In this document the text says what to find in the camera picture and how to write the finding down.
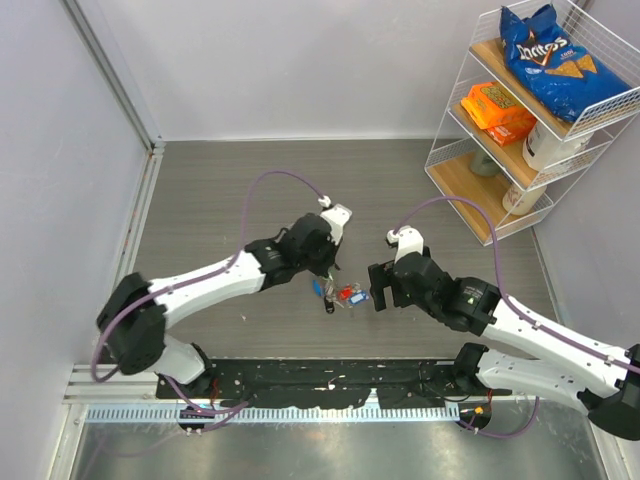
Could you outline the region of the large metal keyring with keys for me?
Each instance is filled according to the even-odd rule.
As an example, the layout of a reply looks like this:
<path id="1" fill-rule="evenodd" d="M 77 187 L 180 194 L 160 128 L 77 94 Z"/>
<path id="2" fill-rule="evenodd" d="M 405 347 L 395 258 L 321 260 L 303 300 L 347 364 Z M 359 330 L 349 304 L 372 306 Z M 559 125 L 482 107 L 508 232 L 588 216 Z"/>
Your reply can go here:
<path id="1" fill-rule="evenodd" d="M 337 308 L 352 309 L 363 289 L 359 283 L 339 284 L 332 274 L 328 277 L 313 276 L 312 288 L 317 297 L 322 300 L 324 312 L 332 315 Z"/>

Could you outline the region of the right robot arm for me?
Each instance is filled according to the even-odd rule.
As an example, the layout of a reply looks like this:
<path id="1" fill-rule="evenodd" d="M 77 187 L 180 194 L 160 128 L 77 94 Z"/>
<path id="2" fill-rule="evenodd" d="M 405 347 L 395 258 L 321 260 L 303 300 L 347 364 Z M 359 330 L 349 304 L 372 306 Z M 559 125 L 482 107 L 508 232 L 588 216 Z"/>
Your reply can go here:
<path id="1" fill-rule="evenodd" d="M 428 250 L 369 266 L 370 293 L 378 311 L 391 290 L 399 308 L 416 306 L 448 328 L 510 345 L 516 359 L 467 343 L 452 380 L 466 394 L 480 388 L 535 395 L 585 415 L 618 438 L 639 438 L 639 347 L 607 345 L 559 325 L 475 277 L 452 278 Z"/>

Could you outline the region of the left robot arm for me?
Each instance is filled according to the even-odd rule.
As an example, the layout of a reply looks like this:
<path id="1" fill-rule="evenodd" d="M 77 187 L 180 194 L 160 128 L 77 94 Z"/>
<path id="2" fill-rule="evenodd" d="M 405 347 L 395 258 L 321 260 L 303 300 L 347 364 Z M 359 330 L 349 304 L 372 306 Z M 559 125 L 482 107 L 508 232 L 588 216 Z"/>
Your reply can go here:
<path id="1" fill-rule="evenodd" d="M 148 281 L 125 276 L 98 315 L 101 339 L 117 372 L 167 375 L 194 398 L 207 395 L 214 375 L 193 345 L 168 330 L 225 300 L 286 284 L 308 271 L 325 277 L 334 266 L 350 210 L 335 205 L 307 213 L 278 235 L 255 240 L 234 256 L 181 275 Z"/>

